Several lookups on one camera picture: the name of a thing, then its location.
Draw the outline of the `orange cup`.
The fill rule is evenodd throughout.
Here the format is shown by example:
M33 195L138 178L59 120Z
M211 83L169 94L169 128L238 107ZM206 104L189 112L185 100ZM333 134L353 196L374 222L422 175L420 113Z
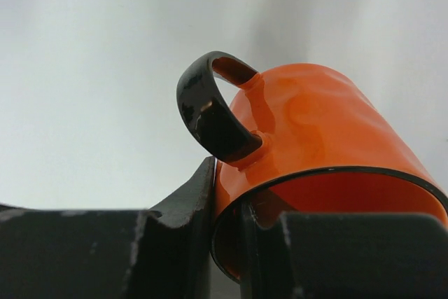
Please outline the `orange cup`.
M181 75L176 101L216 163L211 255L239 281L237 205L280 211L422 213L447 222L447 196L345 75L310 63L264 72L213 51Z

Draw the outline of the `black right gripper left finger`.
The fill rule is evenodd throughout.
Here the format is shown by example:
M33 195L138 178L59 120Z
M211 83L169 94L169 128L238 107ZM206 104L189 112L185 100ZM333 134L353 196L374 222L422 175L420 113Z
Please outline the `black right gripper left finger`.
M150 209L1 207L2 298L208 298L215 161Z

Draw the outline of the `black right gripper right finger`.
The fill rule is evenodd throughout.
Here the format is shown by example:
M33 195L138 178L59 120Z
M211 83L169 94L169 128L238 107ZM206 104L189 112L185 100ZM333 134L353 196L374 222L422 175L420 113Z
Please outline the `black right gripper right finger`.
M446 298L447 229L423 214L240 218L243 298Z

